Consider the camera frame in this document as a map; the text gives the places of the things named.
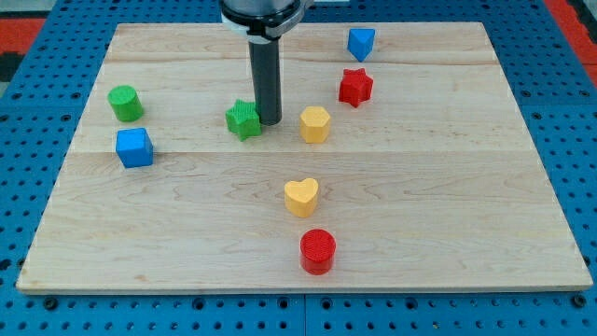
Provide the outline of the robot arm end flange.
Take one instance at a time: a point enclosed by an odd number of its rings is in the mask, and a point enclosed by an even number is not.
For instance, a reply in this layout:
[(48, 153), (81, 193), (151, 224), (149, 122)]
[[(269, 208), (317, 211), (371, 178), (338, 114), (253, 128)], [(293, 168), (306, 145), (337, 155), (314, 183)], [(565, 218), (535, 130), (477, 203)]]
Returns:
[(221, 20), (253, 44), (269, 44), (297, 26), (313, 0), (219, 0)]

